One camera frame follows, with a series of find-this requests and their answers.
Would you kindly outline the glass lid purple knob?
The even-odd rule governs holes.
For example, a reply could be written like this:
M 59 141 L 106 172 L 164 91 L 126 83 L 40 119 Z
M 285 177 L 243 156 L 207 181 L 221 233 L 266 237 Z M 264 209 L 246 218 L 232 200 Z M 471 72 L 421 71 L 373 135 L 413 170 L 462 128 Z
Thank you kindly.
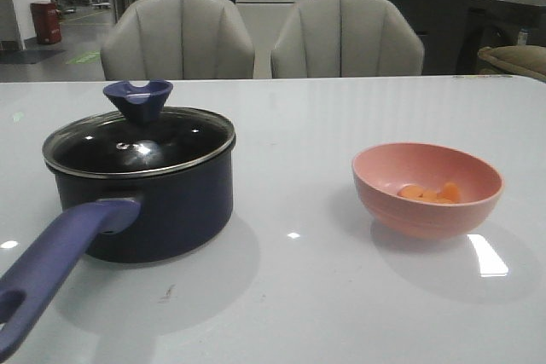
M 168 107 L 172 89 L 166 80 L 105 86 L 114 111 L 53 132 L 43 144 L 46 165 L 73 176 L 139 178 L 185 170 L 229 150 L 234 125 L 218 113 Z

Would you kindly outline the pink plastic bowl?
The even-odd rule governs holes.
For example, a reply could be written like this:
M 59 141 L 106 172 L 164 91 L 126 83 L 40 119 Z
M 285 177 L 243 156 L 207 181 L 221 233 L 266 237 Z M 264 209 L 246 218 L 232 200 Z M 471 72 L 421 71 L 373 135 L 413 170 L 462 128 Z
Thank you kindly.
M 504 188 L 501 174 L 471 154 L 433 144 L 393 142 L 364 149 L 352 161 L 357 194 L 380 223 L 420 239 L 447 239 L 477 228 Z M 446 182 L 461 192 L 457 204 L 439 203 Z M 423 186 L 421 198 L 398 196 L 405 185 Z

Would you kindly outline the right beige upholstered chair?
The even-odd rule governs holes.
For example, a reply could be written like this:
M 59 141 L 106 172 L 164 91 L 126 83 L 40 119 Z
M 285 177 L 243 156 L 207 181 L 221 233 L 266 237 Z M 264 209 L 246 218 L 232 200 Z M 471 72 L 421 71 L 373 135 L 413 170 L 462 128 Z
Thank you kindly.
M 270 52 L 273 78 L 422 75 L 425 48 L 388 0 L 304 0 Z

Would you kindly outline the beige upholstered chair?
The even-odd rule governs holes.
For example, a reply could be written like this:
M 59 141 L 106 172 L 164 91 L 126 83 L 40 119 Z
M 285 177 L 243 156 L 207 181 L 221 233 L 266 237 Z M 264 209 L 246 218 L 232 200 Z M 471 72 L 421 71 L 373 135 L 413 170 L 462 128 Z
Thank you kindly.
M 425 48 L 388 0 L 304 0 L 270 52 L 273 78 L 422 75 Z
M 250 79 L 255 49 L 230 0 L 138 0 L 101 49 L 107 80 Z

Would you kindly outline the left beige upholstered chair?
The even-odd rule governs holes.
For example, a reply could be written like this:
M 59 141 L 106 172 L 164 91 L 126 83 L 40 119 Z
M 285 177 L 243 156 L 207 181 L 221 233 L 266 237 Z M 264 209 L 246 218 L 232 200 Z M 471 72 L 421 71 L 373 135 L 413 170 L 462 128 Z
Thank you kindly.
M 250 79 L 255 49 L 230 0 L 138 0 L 101 49 L 107 80 Z

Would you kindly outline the red trash bin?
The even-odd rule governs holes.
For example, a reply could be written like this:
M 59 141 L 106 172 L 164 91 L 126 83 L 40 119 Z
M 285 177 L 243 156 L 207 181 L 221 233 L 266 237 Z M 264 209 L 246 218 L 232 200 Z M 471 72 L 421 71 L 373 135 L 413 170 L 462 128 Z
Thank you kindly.
M 30 5 L 32 21 L 38 44 L 54 44 L 61 41 L 61 29 L 56 6 L 52 2 L 35 2 Z

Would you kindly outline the tan cushion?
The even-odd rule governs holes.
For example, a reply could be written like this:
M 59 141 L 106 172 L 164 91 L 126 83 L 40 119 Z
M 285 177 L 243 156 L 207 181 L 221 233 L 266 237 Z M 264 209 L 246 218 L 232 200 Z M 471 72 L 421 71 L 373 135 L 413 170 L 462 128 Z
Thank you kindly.
M 537 45 L 484 47 L 477 54 L 490 71 L 545 82 L 545 48 Z

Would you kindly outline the dark side table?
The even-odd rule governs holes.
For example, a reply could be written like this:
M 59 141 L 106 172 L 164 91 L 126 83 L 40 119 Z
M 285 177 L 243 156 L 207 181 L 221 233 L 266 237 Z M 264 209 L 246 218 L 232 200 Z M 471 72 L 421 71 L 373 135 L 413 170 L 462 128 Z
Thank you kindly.
M 515 45 L 545 45 L 545 0 L 472 0 L 456 73 L 476 73 L 483 47 Z

